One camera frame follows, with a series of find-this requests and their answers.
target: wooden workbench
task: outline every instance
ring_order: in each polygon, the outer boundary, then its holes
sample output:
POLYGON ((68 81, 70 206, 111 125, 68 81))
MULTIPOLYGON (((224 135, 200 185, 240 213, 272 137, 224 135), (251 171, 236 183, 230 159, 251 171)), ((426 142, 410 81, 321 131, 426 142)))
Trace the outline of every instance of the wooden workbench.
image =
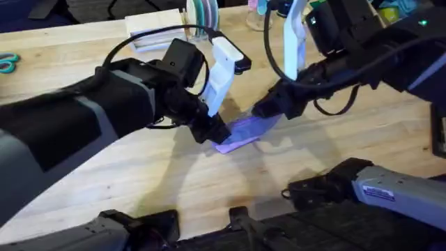
MULTIPOLYGON (((277 80, 263 49, 262 33, 245 26, 245 7, 221 10, 221 29, 253 61, 236 79, 221 108, 225 121, 236 118, 277 80)), ((282 61, 282 24, 275 20, 271 45, 282 61)), ((0 75, 0 102, 10 102, 73 84, 93 74, 109 50, 126 38, 123 20, 0 34, 0 50, 22 60, 13 74, 0 75)), ((311 38, 308 63, 321 59, 311 38)), ((210 59, 210 45, 199 47, 210 59)), ((117 58, 161 58, 164 52, 135 55, 125 48, 117 58)), ((338 110, 345 90, 323 102, 338 110)), ((0 242, 72 227, 100 211, 133 216, 168 208, 180 212, 182 237, 221 229, 228 209, 249 206, 256 218, 291 211, 279 191, 289 181, 326 172, 348 157, 373 160, 417 176, 446 171, 432 156, 429 105, 386 85, 360 89, 351 111, 326 117, 309 104, 298 119, 282 120, 260 142, 222 155, 209 142, 198 145, 188 128, 140 130, 116 142, 53 185, 0 229, 0 242)))

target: wire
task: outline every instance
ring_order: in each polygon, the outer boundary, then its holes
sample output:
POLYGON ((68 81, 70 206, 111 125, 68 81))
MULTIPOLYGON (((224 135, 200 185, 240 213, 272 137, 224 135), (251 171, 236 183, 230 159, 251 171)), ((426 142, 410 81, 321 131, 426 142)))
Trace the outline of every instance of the wire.
POLYGON ((201 96, 204 93, 204 90, 206 90, 206 87, 208 86, 209 82, 209 63, 206 60, 206 57, 204 56, 203 52, 201 53, 203 55, 204 63, 206 65, 206 76, 204 77, 204 84, 203 88, 201 88, 201 91, 196 94, 196 96, 201 96))
POLYGON ((180 127, 180 124, 172 124, 172 125, 149 125, 147 126, 148 129, 159 129, 159 130, 168 130, 168 129, 174 129, 180 127))
POLYGON ((148 3, 150 6, 152 6, 152 8, 156 9, 156 11, 161 10, 161 8, 158 7, 156 4, 154 4, 152 1, 150 1, 150 0, 144 0, 144 1, 146 1, 146 3, 148 3))
MULTIPOLYGON (((107 7, 107 12, 109 13, 108 20, 115 20, 116 19, 116 17, 113 15, 112 8, 114 7, 114 5, 116 4, 117 1, 118 0, 111 1, 111 3, 107 7)), ((152 8, 156 9, 156 11, 160 11, 161 10, 160 7, 158 7, 152 1, 150 1, 150 0, 144 0, 144 1, 146 3, 148 3, 150 6, 152 6, 152 8)))
POLYGON ((112 62, 112 59, 114 58, 114 56, 122 48, 124 48, 126 45, 128 45, 129 43, 131 43, 132 41, 134 41, 134 40, 136 40, 138 38, 142 38, 144 36, 149 36, 149 35, 165 32, 165 31, 171 31, 171 30, 174 30, 174 29, 186 29, 186 28, 203 29, 208 35, 210 35, 210 34, 212 34, 214 32, 212 30, 212 28, 210 28, 210 27, 196 25, 196 24, 182 24, 182 25, 174 25, 174 26, 169 26, 169 27, 165 27, 165 28, 161 28, 161 29, 156 29, 156 30, 152 30, 152 31, 146 31, 146 32, 143 32, 143 33, 139 33, 137 35, 134 35, 134 36, 131 36, 131 37, 127 38, 126 40, 124 40, 123 42, 121 42, 117 46, 115 46, 115 48, 113 48, 111 50, 111 52, 108 53, 107 57, 104 60, 104 63, 102 64, 102 67, 108 69, 109 66, 110 66, 110 63, 112 62))
POLYGON ((114 5, 116 4, 117 1, 118 0, 111 1, 109 6, 107 7, 107 12, 109 13, 108 20, 115 20, 116 19, 116 17, 113 15, 112 8, 114 7, 114 5))
POLYGON ((313 104, 315 106, 315 108, 322 114, 326 115, 326 116, 336 116, 336 115, 342 115, 345 114, 346 112, 349 111, 349 109, 353 106, 353 104, 355 103, 356 100, 356 96, 357 96, 357 91, 359 90, 361 86, 358 84, 356 86, 354 86, 351 90, 351 94, 350 94, 350 98, 348 98, 348 102, 346 104, 346 106, 344 108, 342 108, 339 112, 336 113, 331 113, 331 112, 327 112, 325 111, 318 103, 318 100, 313 100, 313 104))
POLYGON ((360 75, 366 73, 368 70, 371 70, 372 68, 376 67, 378 64, 382 63, 384 60, 387 60, 390 57, 395 56, 396 54, 398 54, 398 53, 400 53, 414 45, 428 42, 430 40, 446 38, 445 35, 434 35, 434 36, 426 36, 426 37, 422 37, 422 38, 416 38, 414 40, 411 40, 407 43, 404 43, 404 44, 394 48, 393 50, 390 50, 390 51, 382 54, 381 56, 379 56, 378 58, 376 58, 369 64, 363 66, 360 69, 355 70, 355 72, 352 75, 349 75, 347 78, 337 79, 337 81, 328 82, 326 84, 319 84, 319 85, 301 84, 301 83, 298 83, 295 80, 289 78, 288 76, 286 76, 285 73, 282 70, 280 70, 279 66, 277 65, 277 62, 274 60, 274 57, 272 56, 270 41, 269 41, 269 25, 270 25, 270 17, 271 17, 271 8, 272 8, 272 3, 268 2, 266 14, 265 14, 265 22, 264 22, 264 26, 263 26, 263 42, 265 45, 265 51, 266 51, 266 56, 268 58, 268 61, 270 62, 272 69, 283 80, 286 80, 287 82, 289 82, 290 84, 292 84, 294 86, 302 87, 302 88, 306 88, 306 89, 325 89, 325 88, 330 88, 330 87, 334 87, 334 86, 343 84, 344 82, 347 82, 352 79, 355 79, 356 77, 359 77, 360 75))

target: purple fabric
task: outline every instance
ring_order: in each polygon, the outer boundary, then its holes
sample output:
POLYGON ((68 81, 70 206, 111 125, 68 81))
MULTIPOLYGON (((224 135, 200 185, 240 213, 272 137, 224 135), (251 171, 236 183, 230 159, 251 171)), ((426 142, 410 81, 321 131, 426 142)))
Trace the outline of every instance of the purple fabric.
POLYGON ((279 115, 268 119, 262 119, 248 116, 237 119, 230 122, 228 125, 231 130, 231 136, 220 145, 215 143, 213 145, 220 153, 229 153, 258 140, 262 135, 269 131, 269 129, 274 127, 280 117, 281 116, 279 115))

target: white label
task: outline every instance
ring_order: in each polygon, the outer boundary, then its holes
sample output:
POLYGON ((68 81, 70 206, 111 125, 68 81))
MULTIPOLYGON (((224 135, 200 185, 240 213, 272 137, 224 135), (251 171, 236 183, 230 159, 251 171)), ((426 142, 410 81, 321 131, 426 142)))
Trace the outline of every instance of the white label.
POLYGON ((393 195, 393 192, 390 190, 382 189, 382 188, 375 188, 368 185, 363 185, 362 190, 364 191, 364 194, 378 197, 381 199, 386 199, 390 201, 395 201, 395 196, 393 195))

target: teal scissors handle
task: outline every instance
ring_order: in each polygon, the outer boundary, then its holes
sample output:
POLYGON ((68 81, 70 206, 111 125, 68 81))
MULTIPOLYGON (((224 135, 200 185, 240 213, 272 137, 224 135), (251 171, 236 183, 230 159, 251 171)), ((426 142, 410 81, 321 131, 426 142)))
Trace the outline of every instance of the teal scissors handle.
POLYGON ((19 61, 19 55, 12 52, 0 53, 0 73, 11 73, 15 69, 14 62, 19 61))
POLYGON ((9 61, 0 61, 0 73, 11 73, 15 69, 15 64, 9 61))

